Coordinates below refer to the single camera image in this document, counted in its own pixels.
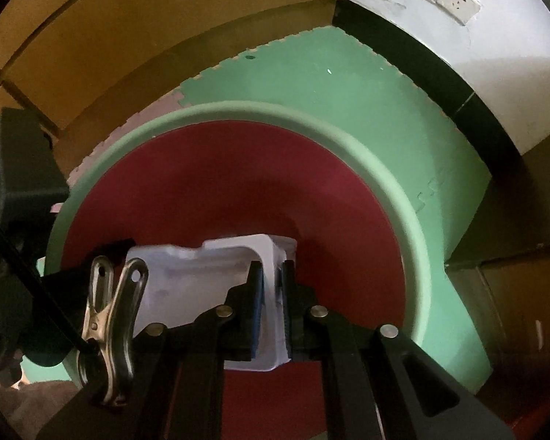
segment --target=metal alligator clip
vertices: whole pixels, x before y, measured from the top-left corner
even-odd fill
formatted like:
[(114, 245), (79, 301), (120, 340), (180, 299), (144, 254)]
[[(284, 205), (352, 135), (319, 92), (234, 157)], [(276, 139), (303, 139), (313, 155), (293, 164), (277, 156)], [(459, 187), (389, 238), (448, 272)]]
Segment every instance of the metal alligator clip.
[(134, 376), (130, 346), (136, 313), (149, 278), (140, 258), (127, 261), (114, 289), (114, 267), (106, 256), (94, 258), (82, 337), (96, 348), (95, 354), (77, 355), (82, 385), (101, 373), (108, 374), (103, 404), (118, 407), (126, 403)]

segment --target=black baseboard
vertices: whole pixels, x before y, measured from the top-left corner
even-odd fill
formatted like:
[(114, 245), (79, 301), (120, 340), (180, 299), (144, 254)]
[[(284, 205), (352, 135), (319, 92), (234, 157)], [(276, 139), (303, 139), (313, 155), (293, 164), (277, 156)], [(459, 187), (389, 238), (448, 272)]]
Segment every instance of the black baseboard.
[(390, 21), (349, 0), (336, 4), (334, 26), (399, 68), (438, 104), (496, 175), (520, 154), (497, 118), (446, 61)]

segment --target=green foam floor mat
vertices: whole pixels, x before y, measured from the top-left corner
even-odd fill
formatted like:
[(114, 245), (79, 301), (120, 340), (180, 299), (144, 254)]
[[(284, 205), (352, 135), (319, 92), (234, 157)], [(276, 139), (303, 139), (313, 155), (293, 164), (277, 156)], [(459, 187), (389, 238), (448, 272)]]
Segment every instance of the green foam floor mat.
[(490, 173), (423, 90), (369, 47), (333, 27), (249, 49), (183, 82), (192, 105), (258, 101), (300, 110), (356, 137), (393, 173), (414, 206), (430, 256), (425, 349), (471, 391), (491, 373), (470, 317), (444, 273)]

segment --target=white wall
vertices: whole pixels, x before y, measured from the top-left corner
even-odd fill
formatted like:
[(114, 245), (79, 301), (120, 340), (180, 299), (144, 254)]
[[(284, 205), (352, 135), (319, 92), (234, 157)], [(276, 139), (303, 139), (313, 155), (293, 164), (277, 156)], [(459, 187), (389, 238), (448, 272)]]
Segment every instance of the white wall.
[(550, 134), (550, 12), (541, 0), (477, 0), (466, 26), (426, 0), (352, 0), (452, 66), (523, 154)]

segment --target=metal rivet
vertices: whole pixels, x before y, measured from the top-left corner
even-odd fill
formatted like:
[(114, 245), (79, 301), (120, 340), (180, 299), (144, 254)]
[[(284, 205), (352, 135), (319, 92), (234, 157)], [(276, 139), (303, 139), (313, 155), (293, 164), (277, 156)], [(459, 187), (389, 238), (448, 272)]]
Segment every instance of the metal rivet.
[(234, 313), (234, 310), (228, 306), (227, 304), (220, 304), (215, 309), (215, 314), (218, 315), (218, 317), (230, 317)]
[(389, 339), (393, 339), (394, 337), (397, 337), (397, 335), (399, 334), (399, 329), (397, 329), (392, 324), (388, 324), (388, 325), (385, 324), (381, 326), (380, 333), (383, 336), (388, 337)]
[(150, 323), (145, 327), (145, 332), (152, 337), (157, 337), (163, 333), (164, 324), (162, 323)]
[(326, 317), (328, 315), (328, 308), (316, 304), (315, 306), (311, 307), (311, 309), (309, 310), (309, 314), (314, 317)]

